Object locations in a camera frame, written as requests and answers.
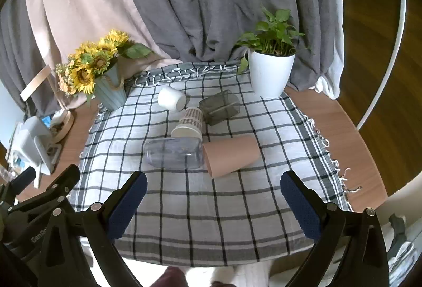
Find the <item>paper cup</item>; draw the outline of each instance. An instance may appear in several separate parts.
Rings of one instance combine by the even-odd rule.
[[[189,107],[178,125],[171,132],[172,137],[197,137],[202,140],[203,114],[199,108]]]
[[[260,148],[255,137],[240,136],[202,145],[204,161],[211,178],[226,175],[255,162]]]
[[[166,86],[158,94],[158,104],[170,112],[180,112],[186,105],[186,95]]]

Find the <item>white cup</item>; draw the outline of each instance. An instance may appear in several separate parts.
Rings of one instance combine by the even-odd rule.
[[[186,105],[186,95],[177,89],[165,86],[158,94],[158,104],[170,112],[180,112]]]
[[[197,137],[202,140],[203,114],[199,108],[189,107],[178,125],[171,132],[172,137]]]

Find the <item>person's foot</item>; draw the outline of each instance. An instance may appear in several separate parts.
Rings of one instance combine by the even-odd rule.
[[[233,267],[217,267],[214,269],[211,275],[211,284],[214,282],[221,282],[223,284],[229,284],[235,277],[235,270]]]

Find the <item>potted plant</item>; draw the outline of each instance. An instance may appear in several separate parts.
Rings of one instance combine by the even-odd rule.
[[[145,45],[129,41],[127,33],[111,30],[96,43],[82,43],[75,53],[68,55],[66,64],[57,64],[59,88],[67,96],[85,93],[88,103],[95,95],[108,110],[116,110],[127,98],[118,56],[142,58],[150,52]]]
[[[238,70],[248,66],[254,92],[263,98],[278,98],[289,80],[295,59],[294,40],[304,33],[288,24],[290,9],[279,9],[275,15],[261,7],[267,21],[260,21],[256,33],[242,34],[236,45],[250,49],[248,60],[243,57]]]

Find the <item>tan plastic cup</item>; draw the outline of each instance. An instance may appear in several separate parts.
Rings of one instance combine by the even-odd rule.
[[[202,140],[203,114],[199,108],[189,107],[177,126],[171,132],[172,137],[197,137]]]
[[[258,142],[252,136],[216,140],[205,143],[202,147],[205,164],[211,178],[246,167],[261,156]]]

